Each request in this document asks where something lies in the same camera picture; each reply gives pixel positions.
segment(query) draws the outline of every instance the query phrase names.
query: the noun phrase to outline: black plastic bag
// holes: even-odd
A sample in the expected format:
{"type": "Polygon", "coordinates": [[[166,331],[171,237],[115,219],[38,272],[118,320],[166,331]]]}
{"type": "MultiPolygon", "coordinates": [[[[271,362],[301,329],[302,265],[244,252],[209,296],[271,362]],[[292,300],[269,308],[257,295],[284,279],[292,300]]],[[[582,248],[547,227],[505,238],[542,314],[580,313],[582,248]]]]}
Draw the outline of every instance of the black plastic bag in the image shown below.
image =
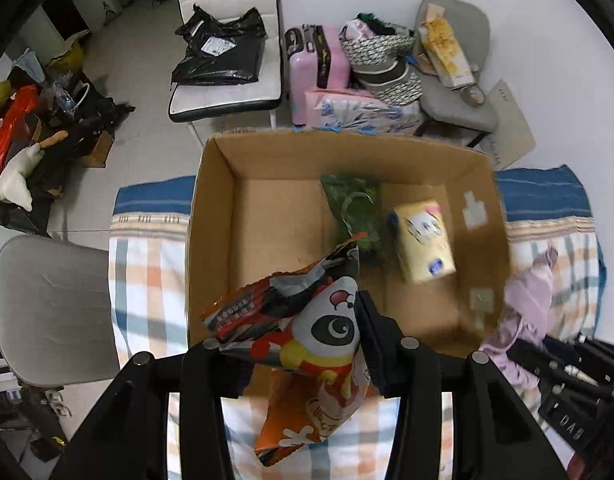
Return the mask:
{"type": "Polygon", "coordinates": [[[237,20],[221,23],[194,5],[193,16],[176,34],[187,41],[187,51],[171,73],[172,83],[238,85],[258,81],[267,33],[255,7],[237,20]]]}

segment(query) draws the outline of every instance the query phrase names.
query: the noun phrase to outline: pink suitcase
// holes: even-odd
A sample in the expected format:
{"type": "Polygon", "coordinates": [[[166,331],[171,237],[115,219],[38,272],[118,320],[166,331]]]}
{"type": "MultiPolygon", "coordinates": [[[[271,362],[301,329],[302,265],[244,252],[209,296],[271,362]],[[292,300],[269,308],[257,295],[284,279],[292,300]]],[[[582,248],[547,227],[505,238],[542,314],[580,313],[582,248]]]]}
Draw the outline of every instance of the pink suitcase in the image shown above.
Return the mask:
{"type": "Polygon", "coordinates": [[[285,33],[293,124],[307,123],[306,90],[349,85],[351,69],[338,41],[338,30],[331,25],[303,25],[285,33]]]}

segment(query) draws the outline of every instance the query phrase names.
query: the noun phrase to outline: chair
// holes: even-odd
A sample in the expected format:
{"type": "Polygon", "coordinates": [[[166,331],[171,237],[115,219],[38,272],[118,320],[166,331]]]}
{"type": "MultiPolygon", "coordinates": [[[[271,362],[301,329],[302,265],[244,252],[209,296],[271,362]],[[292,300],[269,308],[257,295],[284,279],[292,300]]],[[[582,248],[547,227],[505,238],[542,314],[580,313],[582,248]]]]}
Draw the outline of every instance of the chair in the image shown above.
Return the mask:
{"type": "Polygon", "coordinates": [[[187,123],[199,144],[193,124],[209,117],[236,112],[269,110],[272,129],[276,128],[276,108],[281,102],[281,46],[279,34],[279,0],[178,0],[180,15],[186,22],[193,15],[194,4],[212,14],[217,20],[234,20],[252,7],[262,15],[267,41],[258,74],[258,82],[242,85],[191,86],[178,85],[169,101],[169,118],[175,123],[187,123]]]}
{"type": "MultiPolygon", "coordinates": [[[[425,21],[428,4],[445,8],[445,17],[452,25],[465,56],[472,66],[478,67],[474,72],[477,81],[489,52],[490,29],[487,15],[478,7],[460,0],[423,0],[416,17],[416,30],[425,21]]],[[[422,50],[423,47],[419,44],[417,53],[422,50]]],[[[498,127],[498,115],[487,100],[480,108],[471,107],[463,101],[459,90],[447,88],[436,76],[420,72],[418,75],[423,91],[420,106],[432,121],[454,124],[478,132],[468,147],[474,148],[498,127]]],[[[419,128],[418,135],[422,135],[432,121],[419,128]]]]}
{"type": "Polygon", "coordinates": [[[0,348],[33,386],[113,378],[108,252],[36,236],[0,251],[0,348]]]}

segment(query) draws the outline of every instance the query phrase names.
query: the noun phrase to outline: screw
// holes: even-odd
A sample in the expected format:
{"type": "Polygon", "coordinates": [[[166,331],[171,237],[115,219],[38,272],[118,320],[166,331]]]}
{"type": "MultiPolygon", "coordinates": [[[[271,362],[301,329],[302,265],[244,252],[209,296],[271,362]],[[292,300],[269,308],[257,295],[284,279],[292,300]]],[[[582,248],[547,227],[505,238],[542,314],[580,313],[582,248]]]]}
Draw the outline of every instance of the screw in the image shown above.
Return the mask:
{"type": "Polygon", "coordinates": [[[132,363],[135,365],[146,365],[151,360],[152,354],[149,352],[138,352],[132,357],[132,363]]]}
{"type": "Polygon", "coordinates": [[[203,346],[208,350],[214,350],[220,346],[220,343],[215,337],[208,337],[203,339],[203,346]]]}
{"type": "Polygon", "coordinates": [[[489,361],[489,356],[480,350],[476,350],[473,354],[471,354],[471,358],[479,365],[484,365],[487,363],[487,361],[489,361]]]}
{"type": "Polygon", "coordinates": [[[406,348],[407,350],[415,350],[419,345],[420,343],[415,337],[405,336],[401,339],[402,348],[406,348]]]}

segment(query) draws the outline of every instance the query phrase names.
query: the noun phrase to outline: plaid tablecloth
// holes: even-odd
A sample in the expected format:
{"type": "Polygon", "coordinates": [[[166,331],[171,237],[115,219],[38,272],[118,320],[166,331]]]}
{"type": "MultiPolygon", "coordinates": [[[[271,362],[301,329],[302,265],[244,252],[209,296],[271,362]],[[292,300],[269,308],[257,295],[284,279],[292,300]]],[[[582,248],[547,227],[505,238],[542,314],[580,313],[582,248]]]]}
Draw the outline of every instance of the plaid tablecloth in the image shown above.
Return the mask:
{"type": "MultiPolygon", "coordinates": [[[[119,191],[110,230],[110,295],[120,364],[139,351],[157,358],[187,350],[184,312],[185,235],[193,177],[143,184],[119,191]]],[[[561,339],[596,324],[604,271],[594,220],[582,185],[565,167],[498,174],[507,213],[512,268],[529,267],[549,245],[560,257],[555,269],[550,326],[561,339]]],[[[519,392],[536,412],[537,391],[519,392]]],[[[167,468],[180,479],[178,396],[169,400],[167,468]]],[[[325,442],[304,447],[263,468],[253,453],[267,413],[260,399],[223,400],[229,452],[237,479],[346,480],[385,476],[399,407],[398,399],[367,399],[325,442]]],[[[451,478],[451,396],[443,395],[441,478],[451,478]]]]}

